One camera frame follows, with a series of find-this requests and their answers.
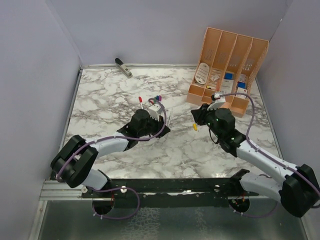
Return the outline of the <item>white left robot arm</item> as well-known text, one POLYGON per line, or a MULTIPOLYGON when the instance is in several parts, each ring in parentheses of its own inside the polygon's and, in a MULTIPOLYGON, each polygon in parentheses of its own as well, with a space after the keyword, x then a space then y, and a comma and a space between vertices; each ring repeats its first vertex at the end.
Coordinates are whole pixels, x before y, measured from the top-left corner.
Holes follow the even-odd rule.
POLYGON ((168 115, 164 110, 138 109, 129 123, 113 135, 86 140, 74 135, 52 160, 50 167, 56 179, 70 188, 83 185, 97 196, 106 197, 114 187, 112 180, 101 170, 93 169, 96 159, 117 152, 125 152, 139 142, 161 138, 171 130, 167 127, 168 115))

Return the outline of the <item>white pen yellow ink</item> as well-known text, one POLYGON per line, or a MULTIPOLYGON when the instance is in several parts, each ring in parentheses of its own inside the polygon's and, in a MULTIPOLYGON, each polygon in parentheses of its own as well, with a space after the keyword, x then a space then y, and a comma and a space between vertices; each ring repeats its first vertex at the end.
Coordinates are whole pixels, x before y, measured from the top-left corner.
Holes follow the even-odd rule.
POLYGON ((173 109, 171 108, 170 111, 168 111, 168 118, 167 118, 167 122, 166 122, 166 126, 168 128, 170 127, 172 117, 173 117, 173 109))

